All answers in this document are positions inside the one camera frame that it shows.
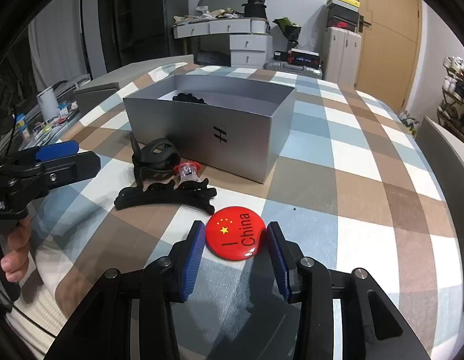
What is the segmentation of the person's left hand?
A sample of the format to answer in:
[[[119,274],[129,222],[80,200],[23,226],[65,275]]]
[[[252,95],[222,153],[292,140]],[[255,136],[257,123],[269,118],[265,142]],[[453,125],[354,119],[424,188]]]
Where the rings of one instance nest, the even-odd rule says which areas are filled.
[[[1,267],[10,283],[20,282],[29,269],[29,241],[31,220],[27,216],[20,219],[16,227],[8,234],[8,253],[1,259]]]

